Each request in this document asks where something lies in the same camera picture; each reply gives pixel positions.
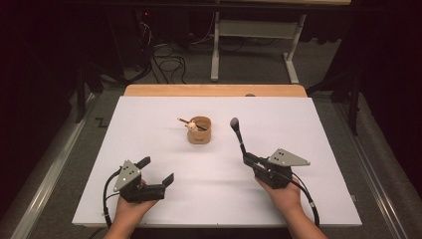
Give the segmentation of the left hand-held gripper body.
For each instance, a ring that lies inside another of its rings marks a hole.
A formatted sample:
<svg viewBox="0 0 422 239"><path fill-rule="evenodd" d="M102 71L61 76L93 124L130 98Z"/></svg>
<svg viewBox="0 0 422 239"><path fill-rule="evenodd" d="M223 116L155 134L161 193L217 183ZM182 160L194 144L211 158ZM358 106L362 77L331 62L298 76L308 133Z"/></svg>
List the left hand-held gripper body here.
<svg viewBox="0 0 422 239"><path fill-rule="evenodd" d="M136 163L126 160L119 171L113 191L129 203L160 200L164 198L165 186L163 184L148 185L142 181L141 169Z"/></svg>

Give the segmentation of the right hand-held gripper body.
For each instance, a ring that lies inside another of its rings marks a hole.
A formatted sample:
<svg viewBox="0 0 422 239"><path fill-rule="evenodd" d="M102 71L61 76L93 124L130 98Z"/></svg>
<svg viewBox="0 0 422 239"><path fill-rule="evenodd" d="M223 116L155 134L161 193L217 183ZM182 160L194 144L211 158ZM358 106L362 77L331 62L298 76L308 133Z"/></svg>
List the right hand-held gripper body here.
<svg viewBox="0 0 422 239"><path fill-rule="evenodd" d="M255 176L274 189L285 188L293 180L293 166L308 166L311 163L287 150L278 148L272 155L255 161Z"/></svg>

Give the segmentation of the black makeup brush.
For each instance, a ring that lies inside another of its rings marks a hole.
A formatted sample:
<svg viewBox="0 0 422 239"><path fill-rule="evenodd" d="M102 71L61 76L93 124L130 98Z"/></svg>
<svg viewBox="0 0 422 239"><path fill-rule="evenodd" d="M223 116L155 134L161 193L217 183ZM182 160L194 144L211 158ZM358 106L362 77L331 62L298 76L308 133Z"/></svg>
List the black makeup brush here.
<svg viewBox="0 0 422 239"><path fill-rule="evenodd" d="M241 132L240 132L239 120L237 118L232 118L230 120L230 127L234 131L235 135L238 138L238 141L239 141L239 144L240 144L240 148L241 148L242 154L243 155L246 155L247 154L247 150L245 148L245 145L244 145L244 142L243 142L243 139L242 139L242 135L241 135Z"/></svg>

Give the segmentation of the tan bear pen pot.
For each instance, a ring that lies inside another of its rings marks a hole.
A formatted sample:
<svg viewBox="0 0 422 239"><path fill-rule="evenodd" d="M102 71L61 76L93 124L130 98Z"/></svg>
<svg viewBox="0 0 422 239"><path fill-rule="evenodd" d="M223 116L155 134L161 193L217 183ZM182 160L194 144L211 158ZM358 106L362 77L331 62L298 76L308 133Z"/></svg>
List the tan bear pen pot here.
<svg viewBox="0 0 422 239"><path fill-rule="evenodd" d="M186 125L188 141L193 144L206 144L211 140L212 122L208 117L194 117Z"/></svg>

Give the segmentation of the thin gold-ferrule brush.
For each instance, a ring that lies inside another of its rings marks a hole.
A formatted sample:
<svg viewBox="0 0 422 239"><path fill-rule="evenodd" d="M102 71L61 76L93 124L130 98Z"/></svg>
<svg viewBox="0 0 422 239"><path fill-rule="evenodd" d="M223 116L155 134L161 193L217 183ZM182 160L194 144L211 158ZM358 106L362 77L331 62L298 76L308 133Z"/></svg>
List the thin gold-ferrule brush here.
<svg viewBox="0 0 422 239"><path fill-rule="evenodd" d="M185 126L191 131L195 131L195 130L199 130L199 129L206 130L206 127L197 124L196 121L193 120L193 119L192 120L186 120L186 119L178 118L178 120L183 122L185 124Z"/></svg>

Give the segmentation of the person's right hand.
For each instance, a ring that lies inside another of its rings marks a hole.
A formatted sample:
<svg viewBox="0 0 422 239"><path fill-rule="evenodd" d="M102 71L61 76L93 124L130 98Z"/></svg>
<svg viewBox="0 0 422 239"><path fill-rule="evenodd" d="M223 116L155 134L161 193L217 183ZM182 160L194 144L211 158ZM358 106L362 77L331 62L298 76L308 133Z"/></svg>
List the person's right hand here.
<svg viewBox="0 0 422 239"><path fill-rule="evenodd" d="M260 179L257 179L257 182L269 194L274 206L286 219L304 213L301 204L301 191L292 183L285 188L274 189Z"/></svg>

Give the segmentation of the person's left hand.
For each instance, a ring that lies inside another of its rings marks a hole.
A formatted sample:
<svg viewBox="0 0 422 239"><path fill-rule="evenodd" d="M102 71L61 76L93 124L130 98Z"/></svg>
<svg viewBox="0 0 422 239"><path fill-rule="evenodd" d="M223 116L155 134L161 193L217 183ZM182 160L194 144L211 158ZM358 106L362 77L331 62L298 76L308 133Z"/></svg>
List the person's left hand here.
<svg viewBox="0 0 422 239"><path fill-rule="evenodd" d="M157 203L157 200L129 203L118 198L112 226L117 229L134 229L143 216Z"/></svg>

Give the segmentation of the white table mat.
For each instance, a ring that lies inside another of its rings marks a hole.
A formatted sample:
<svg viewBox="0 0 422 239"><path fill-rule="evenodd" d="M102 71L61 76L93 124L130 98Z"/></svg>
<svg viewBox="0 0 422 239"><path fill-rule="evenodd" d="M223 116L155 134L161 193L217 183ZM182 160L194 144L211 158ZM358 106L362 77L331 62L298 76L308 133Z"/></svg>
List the white table mat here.
<svg viewBox="0 0 422 239"><path fill-rule="evenodd" d="M178 118L208 117L211 140L188 141ZM323 226L358 226L358 212L339 170L314 102L289 97L122 97L73 218L76 225L103 226L103 208L116 200L111 174L126 161L146 156L149 184L174 174L165 197L143 218L144 227L283 227L254 173L242 160L230 120L237 118L247 151L267 157L283 148L311 164L294 172L307 186Z"/></svg>

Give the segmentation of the black metal stand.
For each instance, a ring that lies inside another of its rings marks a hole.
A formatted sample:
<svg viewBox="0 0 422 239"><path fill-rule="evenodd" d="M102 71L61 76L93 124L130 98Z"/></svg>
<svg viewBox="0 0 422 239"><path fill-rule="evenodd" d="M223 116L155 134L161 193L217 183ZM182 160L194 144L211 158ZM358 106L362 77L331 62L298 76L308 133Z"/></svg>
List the black metal stand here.
<svg viewBox="0 0 422 239"><path fill-rule="evenodd" d="M318 91L331 91L330 99L333 103L348 102L347 124L354 135L357 135L357 114L360 80L355 68L328 77L306 89L311 95Z"/></svg>
<svg viewBox="0 0 422 239"><path fill-rule="evenodd" d="M86 114L86 89L93 94L103 92L103 84L100 78L100 70L93 63L84 63L77 70L77 117L76 123L80 123Z"/></svg>

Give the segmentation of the white-framed desk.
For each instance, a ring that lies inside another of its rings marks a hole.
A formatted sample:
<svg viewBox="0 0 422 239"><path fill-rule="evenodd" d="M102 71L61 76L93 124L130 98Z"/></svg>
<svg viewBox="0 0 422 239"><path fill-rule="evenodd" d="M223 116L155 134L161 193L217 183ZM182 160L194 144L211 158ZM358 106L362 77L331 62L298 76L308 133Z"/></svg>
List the white-framed desk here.
<svg viewBox="0 0 422 239"><path fill-rule="evenodd" d="M228 3L229 1L242 4L258 4L259 6L270 4L274 7L337 7L348 6L351 4L351 0L215 0L215 3ZM291 40L291 47L283 54L283 61L288 72L290 83L298 84L299 79L293 62L293 57L307 16L307 13L303 13L299 15L297 20L289 22L270 20L228 20L220 19L220 12L216 11L214 13L214 43L211 60L211 81L217 82L219 79L220 38L241 37Z"/></svg>

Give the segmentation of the aluminium floor rail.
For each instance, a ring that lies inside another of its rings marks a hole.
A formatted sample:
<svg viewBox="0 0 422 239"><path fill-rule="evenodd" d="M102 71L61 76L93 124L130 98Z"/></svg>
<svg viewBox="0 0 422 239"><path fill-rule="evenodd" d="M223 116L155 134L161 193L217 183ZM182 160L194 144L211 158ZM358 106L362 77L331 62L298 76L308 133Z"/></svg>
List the aluminium floor rail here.
<svg viewBox="0 0 422 239"><path fill-rule="evenodd" d="M384 221L388 227L389 233L393 239L408 239L402 223L400 222L394 206L387 195L381 181L372 166L370 159L364 150L363 144L357 134L354 134L348 125L348 117L346 109L342 104L334 105L335 111L339 115L343 126L345 127L353 147L358 155L358 161L362 168L365 180L371 190L372 196L377 204L378 210L382 214Z"/></svg>
<svg viewBox="0 0 422 239"><path fill-rule="evenodd" d="M84 118L75 123L70 118L59 131L41 165L37 167L32 182L25 187L31 196L21 220L11 239L28 239L33 229L41 236L54 220L72 223L83 190L101 147L98 139L103 140L103 129L95 129L95 116L101 96L90 94Z"/></svg>

